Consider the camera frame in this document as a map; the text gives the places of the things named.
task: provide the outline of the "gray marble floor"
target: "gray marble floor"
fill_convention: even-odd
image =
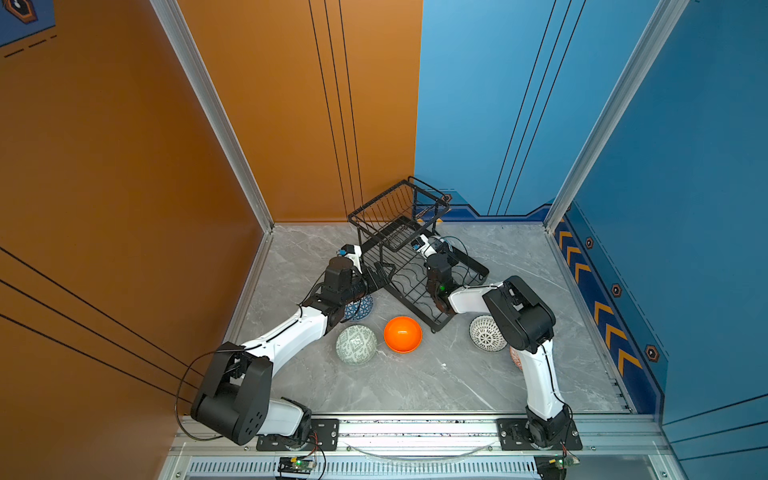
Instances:
[[[488,281],[521,276],[552,308],[555,368],[564,400],[575,412],[625,412],[617,388],[606,373],[584,320],[566,287],[540,225],[441,223],[438,232],[461,238],[468,252],[491,271]],[[347,223],[278,225],[240,342],[263,335],[296,311],[324,271],[328,259],[357,235]],[[507,349],[488,353],[469,338],[473,315],[458,315],[430,333],[413,353],[400,355],[383,339],[386,323],[409,311],[385,290],[373,294],[373,312],[362,321],[379,341],[364,365],[349,366],[336,355],[336,339],[353,323],[337,326],[307,346],[276,375],[272,397],[285,396],[314,412],[523,412],[522,372]]]

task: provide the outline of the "yellow arrow marking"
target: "yellow arrow marking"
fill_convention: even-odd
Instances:
[[[615,326],[606,324],[605,326],[605,345],[608,346],[608,349],[611,349],[611,334],[619,335],[623,339],[627,339],[627,336],[624,335],[624,332],[616,328]]]
[[[591,272],[592,269],[588,265],[584,265],[583,263],[576,262],[576,272],[574,276],[576,277],[576,283],[578,283],[578,273],[582,270],[586,270],[588,272]]]
[[[571,253],[581,253],[581,250],[576,247],[568,247],[565,249],[565,251],[568,252],[568,256],[566,257],[565,261],[568,263],[568,266],[571,266]]]
[[[571,232],[560,232],[560,250],[563,250],[563,237],[573,237]]]
[[[598,319],[600,316],[600,310],[604,312],[608,312],[611,315],[614,314],[614,311],[608,305],[603,305],[600,302],[595,302],[594,303],[594,322],[597,325],[600,325],[600,320]]]
[[[619,349],[619,373],[621,376],[624,376],[624,360],[629,360],[631,363],[633,363],[638,369],[642,369],[642,365],[640,364],[640,360],[634,358],[629,353],[626,353],[622,349]]]

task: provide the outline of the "brown wall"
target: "brown wall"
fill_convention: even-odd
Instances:
[[[345,220],[413,175],[421,0],[312,0],[314,29],[307,0],[179,3],[275,221]]]
[[[258,224],[150,3],[56,2],[55,14],[53,29],[0,48],[0,247],[189,362],[220,343]],[[184,367],[3,251],[0,280],[0,476],[156,478],[177,380],[7,284]]]

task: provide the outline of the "black mounting plate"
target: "black mounting plate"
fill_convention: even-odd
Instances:
[[[336,444],[339,440],[339,420],[338,419],[312,419],[312,433],[317,434],[317,445],[324,452],[336,451]],[[260,436],[256,443],[256,450],[259,452],[311,452],[315,448],[312,442],[307,442],[301,449],[290,449],[289,442],[285,437],[277,435]]]
[[[498,440],[502,444],[502,450],[538,450],[539,447],[532,443],[533,438],[525,428],[527,419],[496,419],[496,429],[498,430]],[[576,429],[576,422],[571,422],[568,434],[565,436],[565,448],[568,450],[582,450],[581,437]],[[552,450],[559,451],[560,446],[552,447]]]

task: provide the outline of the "black wire dish rack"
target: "black wire dish rack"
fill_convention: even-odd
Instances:
[[[421,235],[442,238],[436,225],[451,210],[450,200],[450,195],[408,177],[348,216],[349,222],[357,227],[363,273],[371,283],[369,291],[387,290],[429,325],[433,333],[448,324],[453,315],[439,311],[427,293],[424,257],[411,243]],[[488,269],[448,238],[455,237],[444,240],[452,245],[451,254],[458,261],[453,268],[454,280],[459,285],[483,284]]]

